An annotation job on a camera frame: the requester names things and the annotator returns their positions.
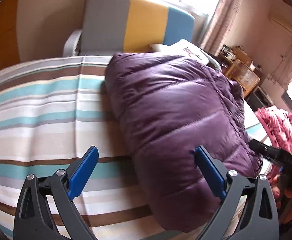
pink blanket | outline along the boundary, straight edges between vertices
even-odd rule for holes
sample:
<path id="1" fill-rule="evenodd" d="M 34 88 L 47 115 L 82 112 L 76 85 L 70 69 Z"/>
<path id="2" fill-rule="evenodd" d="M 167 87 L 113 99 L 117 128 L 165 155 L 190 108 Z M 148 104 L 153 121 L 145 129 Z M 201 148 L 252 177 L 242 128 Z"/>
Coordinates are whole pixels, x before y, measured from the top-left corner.
<path id="1" fill-rule="evenodd" d="M 259 122 L 263 125 L 272 146 L 282 148 L 292 154 L 292 113 L 276 107 L 260 108 L 255 112 Z M 273 165 L 269 173 L 272 179 L 279 173 L 280 167 Z"/>

purple down jacket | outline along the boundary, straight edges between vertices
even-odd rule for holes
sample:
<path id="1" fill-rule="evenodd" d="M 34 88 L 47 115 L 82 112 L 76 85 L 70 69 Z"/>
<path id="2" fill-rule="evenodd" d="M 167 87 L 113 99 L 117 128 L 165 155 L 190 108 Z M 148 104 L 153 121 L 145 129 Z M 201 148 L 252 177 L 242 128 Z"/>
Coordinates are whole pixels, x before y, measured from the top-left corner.
<path id="1" fill-rule="evenodd" d="M 228 169 L 255 177 L 262 158 L 249 149 L 243 92 L 190 57 L 117 53 L 105 85 L 140 185 L 158 223 L 189 232 L 219 205 L 194 162 L 203 145 Z"/>

bed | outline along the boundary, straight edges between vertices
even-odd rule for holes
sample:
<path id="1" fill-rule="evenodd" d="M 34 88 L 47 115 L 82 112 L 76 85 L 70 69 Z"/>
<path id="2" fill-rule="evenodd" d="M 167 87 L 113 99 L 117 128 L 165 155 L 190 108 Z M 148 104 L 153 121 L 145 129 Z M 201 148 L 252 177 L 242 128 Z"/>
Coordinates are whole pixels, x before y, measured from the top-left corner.
<path id="1" fill-rule="evenodd" d="M 165 231 L 154 219 L 138 184 L 103 85 L 111 57 L 79 56 L 21 63 L 0 71 L 0 228 L 13 237 L 14 215 L 27 174 L 50 176 L 65 169 L 95 145 L 98 164 L 82 194 L 78 211 L 98 239 L 195 239 Z M 245 128 L 251 138 L 271 145 L 245 103 Z M 271 164 L 264 160 L 261 173 Z M 52 197 L 53 218 L 68 236 Z M 235 229 L 242 197 L 228 234 Z"/>

blue stripe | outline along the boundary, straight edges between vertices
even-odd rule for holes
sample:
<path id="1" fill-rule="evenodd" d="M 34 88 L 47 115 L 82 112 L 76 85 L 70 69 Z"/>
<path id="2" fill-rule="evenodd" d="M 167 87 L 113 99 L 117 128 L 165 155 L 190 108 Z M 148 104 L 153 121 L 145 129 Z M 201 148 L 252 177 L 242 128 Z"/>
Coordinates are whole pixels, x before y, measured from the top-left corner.
<path id="1" fill-rule="evenodd" d="M 25 97 L 30 95 L 46 95 L 61 90 L 74 90 L 77 88 L 98 90 L 101 88 L 101 84 L 103 82 L 103 80 L 99 79 L 76 78 L 73 80 L 59 80 L 50 84 L 34 84 L 26 87 L 16 88 L 1 94 L 0 103 L 12 98 Z"/>
<path id="2" fill-rule="evenodd" d="M 12 179 L 25 180 L 30 173 L 38 178 L 53 175 L 59 169 L 67 169 L 69 165 L 35 165 L 30 167 L 1 164 L 0 176 Z M 90 176 L 90 179 L 116 178 L 135 174 L 131 161 L 118 161 L 110 163 L 98 163 Z"/>
<path id="3" fill-rule="evenodd" d="M 7 236 L 14 237 L 14 232 L 0 224 L 0 230 Z"/>
<path id="4" fill-rule="evenodd" d="M 248 133 L 248 135 L 251 135 L 251 134 L 254 134 L 254 133 L 256 133 L 257 131 L 259 131 L 261 129 L 262 129 L 263 132 L 265 132 L 262 124 L 261 123 L 257 123 L 256 125 L 253 125 L 253 126 L 247 128 L 246 132 Z"/>
<path id="5" fill-rule="evenodd" d="M 69 118 L 75 118 L 75 117 L 102 119 L 102 118 L 105 118 L 105 116 L 109 114 L 110 112 L 76 110 L 76 111 L 68 111 L 68 112 L 47 113 L 47 114 L 42 114 L 36 117 L 22 116 L 22 117 L 15 117 L 15 118 L 7 119 L 4 121 L 0 121 L 0 128 L 6 127 L 6 126 L 12 126 L 16 124 L 36 125 L 44 121 L 63 120 L 63 119 L 69 119 Z"/>
<path id="6" fill-rule="evenodd" d="M 163 44 L 170 46 L 181 39 L 191 41 L 194 21 L 194 17 L 189 13 L 170 6 Z"/>

chair armrest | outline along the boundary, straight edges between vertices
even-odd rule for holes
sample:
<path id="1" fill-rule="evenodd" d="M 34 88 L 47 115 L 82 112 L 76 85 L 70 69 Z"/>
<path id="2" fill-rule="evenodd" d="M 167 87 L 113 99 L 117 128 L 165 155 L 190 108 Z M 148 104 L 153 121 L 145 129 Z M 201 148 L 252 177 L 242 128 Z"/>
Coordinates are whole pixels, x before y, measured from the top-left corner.
<path id="1" fill-rule="evenodd" d="M 63 57 L 78 56 L 77 46 L 82 34 L 81 29 L 76 29 L 69 36 L 64 45 Z"/>

